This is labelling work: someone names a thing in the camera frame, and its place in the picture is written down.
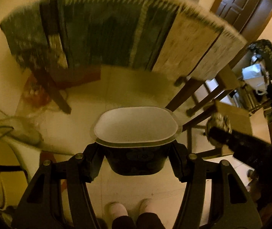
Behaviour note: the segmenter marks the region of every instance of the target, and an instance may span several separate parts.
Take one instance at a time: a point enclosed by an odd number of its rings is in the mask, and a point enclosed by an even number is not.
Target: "black pants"
[[[139,215],[136,225],[129,216],[121,216],[113,221],[112,229],[165,229],[155,213]]]

